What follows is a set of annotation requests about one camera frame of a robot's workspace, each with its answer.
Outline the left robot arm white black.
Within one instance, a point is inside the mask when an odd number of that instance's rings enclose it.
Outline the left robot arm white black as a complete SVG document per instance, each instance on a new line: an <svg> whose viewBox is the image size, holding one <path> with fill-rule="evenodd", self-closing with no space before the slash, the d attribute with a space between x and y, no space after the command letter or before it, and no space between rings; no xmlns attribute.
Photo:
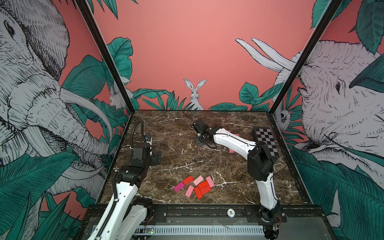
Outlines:
<svg viewBox="0 0 384 240"><path fill-rule="evenodd" d="M113 178L113 196L89 240L129 240L141 223L154 218L153 200L134 200L150 166L161 163L162 152L152 150L148 142L133 146L132 156Z"/></svg>

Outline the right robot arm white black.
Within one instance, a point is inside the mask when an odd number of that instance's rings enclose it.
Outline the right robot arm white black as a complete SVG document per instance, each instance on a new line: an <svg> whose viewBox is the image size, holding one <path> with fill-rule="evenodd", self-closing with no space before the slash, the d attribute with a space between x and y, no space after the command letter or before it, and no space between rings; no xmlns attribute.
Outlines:
<svg viewBox="0 0 384 240"><path fill-rule="evenodd" d="M256 180L259 190L261 216L267 223L277 223L283 208L275 192L274 160L268 146L263 142L252 142L238 137L216 125L210 127L202 119L195 120L192 128L197 133L194 137L197 146L211 143L222 145L247 160L248 174Z"/></svg>

